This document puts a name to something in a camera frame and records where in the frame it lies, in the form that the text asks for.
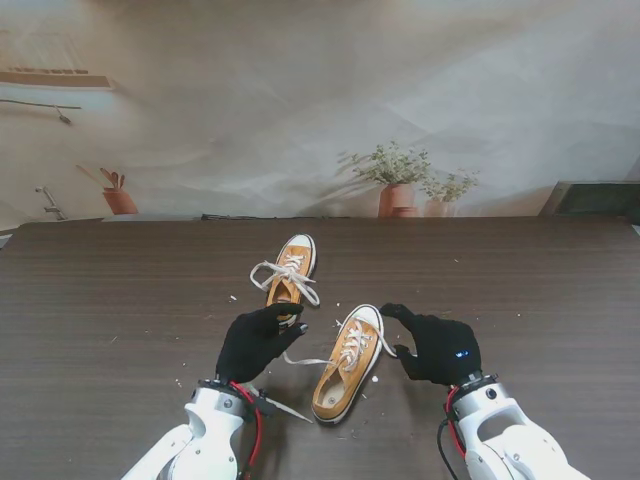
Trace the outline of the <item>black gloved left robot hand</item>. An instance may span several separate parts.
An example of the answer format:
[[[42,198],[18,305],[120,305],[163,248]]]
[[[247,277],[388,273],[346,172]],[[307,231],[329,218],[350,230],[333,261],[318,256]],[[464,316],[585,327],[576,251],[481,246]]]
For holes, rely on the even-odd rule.
[[[216,377],[223,383],[254,380],[298,338],[307,325],[280,329],[279,317],[303,312],[301,304],[280,303],[239,315],[230,325],[216,363]]]

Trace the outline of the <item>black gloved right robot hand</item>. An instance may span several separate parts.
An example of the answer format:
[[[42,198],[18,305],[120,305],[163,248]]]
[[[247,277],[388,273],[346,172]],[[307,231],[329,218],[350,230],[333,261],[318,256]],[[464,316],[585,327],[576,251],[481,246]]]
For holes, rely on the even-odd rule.
[[[386,303],[383,316],[395,318],[409,331],[415,352],[402,344],[395,354],[411,380],[458,385],[482,370],[482,358],[473,329],[466,323],[434,315],[414,314],[403,304]]]

